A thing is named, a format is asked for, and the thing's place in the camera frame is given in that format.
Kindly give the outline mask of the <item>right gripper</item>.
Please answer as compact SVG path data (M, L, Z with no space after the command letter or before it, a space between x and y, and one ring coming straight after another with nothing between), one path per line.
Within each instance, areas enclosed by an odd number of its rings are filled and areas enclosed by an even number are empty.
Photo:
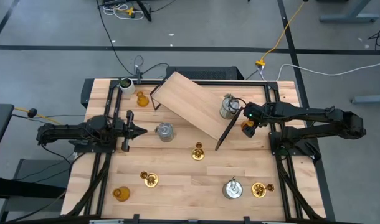
M265 124L268 121L264 115L262 107L252 102L245 105L244 116L254 124ZM253 137L255 134L255 129L255 126L245 125L245 135L248 138Z

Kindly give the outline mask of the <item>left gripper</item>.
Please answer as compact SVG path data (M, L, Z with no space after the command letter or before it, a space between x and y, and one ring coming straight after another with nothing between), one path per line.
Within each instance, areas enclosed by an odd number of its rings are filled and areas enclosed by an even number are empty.
M137 138L138 136L141 136L147 133L146 129L141 128L135 124L133 125L133 115L134 114L132 110L128 110L126 112L126 121L122 120L121 118L117 118L114 120L115 138L116 139L120 137L124 138L124 140L121 143L121 150L123 152L128 152L130 150L130 147L128 145L128 141L130 139Z

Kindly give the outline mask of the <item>silver tin candle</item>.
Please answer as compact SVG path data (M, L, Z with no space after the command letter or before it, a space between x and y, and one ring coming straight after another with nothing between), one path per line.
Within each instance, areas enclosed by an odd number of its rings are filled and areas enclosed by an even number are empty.
M174 129L170 123L161 123L154 131L163 142L170 142L174 139Z
M220 115L224 119L232 119L238 110L239 101L236 100L235 97L230 93L225 94L221 108L219 110Z
M233 177L223 185L222 193L227 199L237 199L243 194L243 186L235 177Z

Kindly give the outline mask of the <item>white plant pot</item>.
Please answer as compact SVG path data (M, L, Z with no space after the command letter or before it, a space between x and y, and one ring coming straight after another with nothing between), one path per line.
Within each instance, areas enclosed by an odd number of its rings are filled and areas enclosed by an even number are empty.
M124 95L132 95L135 92L135 85L130 78L119 79L118 86Z

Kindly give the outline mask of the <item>wooden shelf riser black legs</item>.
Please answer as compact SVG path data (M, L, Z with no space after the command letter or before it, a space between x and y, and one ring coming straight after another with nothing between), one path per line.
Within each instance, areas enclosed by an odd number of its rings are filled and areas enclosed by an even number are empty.
M230 123L219 112L226 94L244 95L239 86L201 86L175 72L156 86L150 97L188 124L186 128L174 125L176 137L214 149L221 143L219 138Z

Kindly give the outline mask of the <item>black computer tower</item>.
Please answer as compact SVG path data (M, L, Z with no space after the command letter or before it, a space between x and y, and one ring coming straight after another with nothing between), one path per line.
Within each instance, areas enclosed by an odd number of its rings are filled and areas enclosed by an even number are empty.
M236 66L231 67L167 67L166 74L178 72L191 80L244 80Z

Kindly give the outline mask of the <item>black stand leg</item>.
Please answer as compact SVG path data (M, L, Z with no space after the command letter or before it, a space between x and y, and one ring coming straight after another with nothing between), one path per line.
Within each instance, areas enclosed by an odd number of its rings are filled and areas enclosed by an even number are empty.
M136 3L139 5L141 11L143 12L144 16L146 17L146 19L151 22L152 21L152 18L151 18L151 14L149 12L149 10L146 8L146 6L141 2L141 0L136 0Z

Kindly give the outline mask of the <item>grey desk leg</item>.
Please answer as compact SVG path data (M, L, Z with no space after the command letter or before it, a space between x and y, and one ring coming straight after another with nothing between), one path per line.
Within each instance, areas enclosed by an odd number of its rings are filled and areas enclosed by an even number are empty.
M380 103L380 95L355 96L351 99L352 104Z
M325 14L319 18L320 22L337 22L337 23L368 23L376 22L380 19L379 14L362 13L361 11L369 4L371 0L358 0L357 5L346 14Z

